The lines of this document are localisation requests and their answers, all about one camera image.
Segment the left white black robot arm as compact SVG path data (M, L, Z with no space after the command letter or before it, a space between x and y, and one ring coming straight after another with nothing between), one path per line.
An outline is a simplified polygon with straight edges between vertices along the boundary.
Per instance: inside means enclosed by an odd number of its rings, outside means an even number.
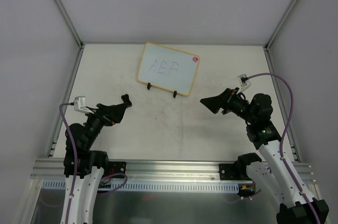
M122 184L109 190L113 193L121 189L128 180L123 162L109 161L105 151L94 151L92 145L104 127L119 124L132 102L127 94L122 95L121 104L106 106L97 104L88 107L84 96L75 97L70 103L74 111L85 114L87 121L83 124L66 127L66 153L63 160L65 176L65 198L61 223L92 223L93 209L98 189L111 178L122 178Z

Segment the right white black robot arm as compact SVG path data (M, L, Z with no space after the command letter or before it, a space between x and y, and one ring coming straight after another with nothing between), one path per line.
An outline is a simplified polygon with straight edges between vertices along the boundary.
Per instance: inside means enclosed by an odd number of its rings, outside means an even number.
M253 180L277 210L278 223L325 223L329 208L316 199L283 151L282 139L271 121L271 97L254 95L245 100L239 88L202 98L212 113L234 113L246 122L249 140L257 153L240 155L229 169L231 174Z

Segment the yellow framed small whiteboard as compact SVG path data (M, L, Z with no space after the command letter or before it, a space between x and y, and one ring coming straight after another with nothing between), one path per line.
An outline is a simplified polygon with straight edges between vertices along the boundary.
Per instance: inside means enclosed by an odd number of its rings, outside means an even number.
M153 87L188 96L200 63L198 55L147 42L144 45L137 80Z

